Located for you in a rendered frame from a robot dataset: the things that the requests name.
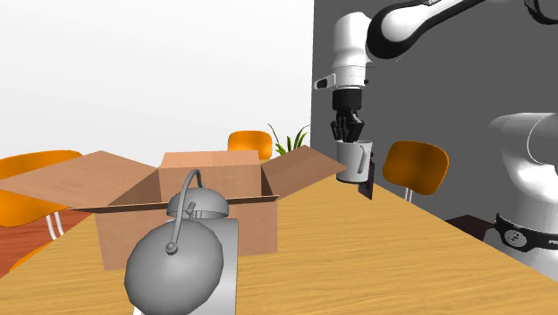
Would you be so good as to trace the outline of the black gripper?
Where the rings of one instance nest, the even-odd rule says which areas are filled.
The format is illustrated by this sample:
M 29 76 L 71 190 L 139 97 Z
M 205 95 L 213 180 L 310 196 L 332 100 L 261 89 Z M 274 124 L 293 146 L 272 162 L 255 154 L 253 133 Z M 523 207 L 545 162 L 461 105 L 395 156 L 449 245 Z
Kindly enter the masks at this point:
M 333 136 L 336 140 L 354 142 L 359 139 L 365 122 L 356 113 L 361 109 L 361 89 L 336 89 L 332 93 L 333 110 L 336 112 L 335 120 L 330 123 Z M 351 110 L 348 114 L 341 110 Z

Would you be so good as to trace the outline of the white mug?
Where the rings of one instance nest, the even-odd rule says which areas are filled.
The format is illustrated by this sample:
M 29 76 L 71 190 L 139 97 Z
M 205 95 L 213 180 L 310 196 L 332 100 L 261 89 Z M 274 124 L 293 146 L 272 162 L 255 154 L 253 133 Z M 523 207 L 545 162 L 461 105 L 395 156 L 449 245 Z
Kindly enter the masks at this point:
M 336 160 L 346 169 L 336 174 L 336 179 L 344 183 L 365 183 L 374 178 L 372 162 L 373 142 L 357 140 L 336 143 Z

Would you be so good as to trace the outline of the green plant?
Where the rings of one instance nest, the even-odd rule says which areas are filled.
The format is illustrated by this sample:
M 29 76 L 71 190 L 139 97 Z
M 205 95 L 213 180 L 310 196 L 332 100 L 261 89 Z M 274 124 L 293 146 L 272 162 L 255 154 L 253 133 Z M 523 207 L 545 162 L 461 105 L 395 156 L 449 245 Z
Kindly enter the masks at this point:
M 306 129 L 309 127 L 309 124 L 307 124 L 303 126 L 293 138 L 287 136 L 286 145 L 283 146 L 279 141 L 279 138 L 275 132 L 274 127 L 270 123 L 268 124 L 268 126 L 270 127 L 272 134 L 275 138 L 275 151 L 280 155 L 286 154 L 288 152 L 291 152 L 301 147 L 305 137 L 309 134 L 308 132 L 306 132 Z

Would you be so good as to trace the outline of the orange chair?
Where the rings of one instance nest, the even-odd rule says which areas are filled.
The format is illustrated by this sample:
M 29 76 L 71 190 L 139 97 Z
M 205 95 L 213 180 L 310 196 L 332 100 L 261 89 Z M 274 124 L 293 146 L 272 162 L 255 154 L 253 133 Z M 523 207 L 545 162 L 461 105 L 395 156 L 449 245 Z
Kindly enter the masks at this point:
M 405 188 L 404 199 L 412 202 L 413 193 L 431 195 L 446 176 L 449 157 L 436 145 L 399 140 L 389 149 L 383 165 L 384 179 Z
M 237 131 L 229 135 L 228 150 L 255 150 L 259 159 L 272 157 L 272 138 L 262 131 Z
M 37 247 L 36 249 L 30 251 L 29 253 L 27 253 L 26 255 L 24 255 L 22 258 L 20 258 L 19 260 L 17 260 L 10 268 L 8 272 L 12 272 L 14 271 L 16 268 L 18 268 L 23 262 L 25 262 L 26 260 L 28 260 L 29 258 L 33 257 L 34 255 L 36 255 L 38 252 L 42 251 L 43 249 L 45 249 L 48 245 L 50 245 L 51 243 L 53 243 L 54 241 L 45 243 L 39 247 Z
M 0 158 L 0 180 L 77 157 L 81 153 L 74 150 L 48 150 Z M 3 227 L 24 226 L 44 217 L 50 237 L 56 240 L 55 226 L 59 235 L 64 234 L 59 215 L 63 209 L 67 206 L 0 189 L 0 226 Z

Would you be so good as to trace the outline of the open cardboard box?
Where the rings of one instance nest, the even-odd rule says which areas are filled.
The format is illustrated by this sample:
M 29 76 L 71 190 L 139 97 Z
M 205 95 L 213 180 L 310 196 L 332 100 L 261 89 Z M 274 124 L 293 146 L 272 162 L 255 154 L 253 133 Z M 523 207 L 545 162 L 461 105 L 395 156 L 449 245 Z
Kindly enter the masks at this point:
M 254 150 L 167 152 L 159 167 L 97 151 L 0 180 L 0 189 L 94 214 L 104 267 L 114 270 L 167 220 L 168 201 L 193 169 L 229 202 L 247 256 L 277 250 L 277 200 L 344 168 L 307 146 L 265 163 Z

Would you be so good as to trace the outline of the grey round domed appliance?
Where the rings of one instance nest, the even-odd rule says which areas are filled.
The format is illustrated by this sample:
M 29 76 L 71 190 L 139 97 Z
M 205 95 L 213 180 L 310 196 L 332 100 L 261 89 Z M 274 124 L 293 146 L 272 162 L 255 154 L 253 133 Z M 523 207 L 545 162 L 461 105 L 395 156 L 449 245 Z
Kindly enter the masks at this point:
M 239 221 L 225 198 L 194 169 L 166 214 L 127 260 L 132 315 L 236 315 Z

